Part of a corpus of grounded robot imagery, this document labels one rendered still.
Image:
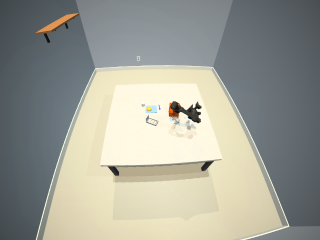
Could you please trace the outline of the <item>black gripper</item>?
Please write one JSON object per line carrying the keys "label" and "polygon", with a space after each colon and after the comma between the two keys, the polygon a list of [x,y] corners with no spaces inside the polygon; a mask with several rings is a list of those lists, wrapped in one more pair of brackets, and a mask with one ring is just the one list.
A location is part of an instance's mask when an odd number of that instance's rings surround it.
{"label": "black gripper", "polygon": [[193,107],[193,104],[187,109],[187,111],[189,111],[190,113],[194,113],[197,114],[196,111],[197,109],[201,109],[202,106],[199,105],[199,102],[197,101],[195,104],[195,107]]}

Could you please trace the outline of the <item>light blue square mat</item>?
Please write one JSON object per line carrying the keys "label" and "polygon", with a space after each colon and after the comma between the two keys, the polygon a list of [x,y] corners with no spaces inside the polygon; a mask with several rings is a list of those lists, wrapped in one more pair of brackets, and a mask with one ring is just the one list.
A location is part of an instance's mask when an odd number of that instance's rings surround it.
{"label": "light blue square mat", "polygon": [[[152,110],[148,111],[146,108],[151,107]],[[145,106],[145,113],[157,113],[157,105],[146,105]]]}

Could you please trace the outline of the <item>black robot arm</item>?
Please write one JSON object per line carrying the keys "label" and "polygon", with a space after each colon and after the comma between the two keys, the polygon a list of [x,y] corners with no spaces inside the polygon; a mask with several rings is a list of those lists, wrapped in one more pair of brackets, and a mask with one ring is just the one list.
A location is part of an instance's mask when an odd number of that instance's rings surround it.
{"label": "black robot arm", "polygon": [[182,107],[180,105],[180,103],[177,101],[173,101],[172,104],[170,105],[170,108],[176,113],[181,112],[181,113],[186,114],[188,116],[188,119],[192,120],[193,122],[196,122],[198,124],[201,122],[201,119],[199,118],[199,115],[201,115],[200,111],[196,111],[196,114],[191,113],[191,112],[187,111],[186,109],[184,109],[184,107]]}

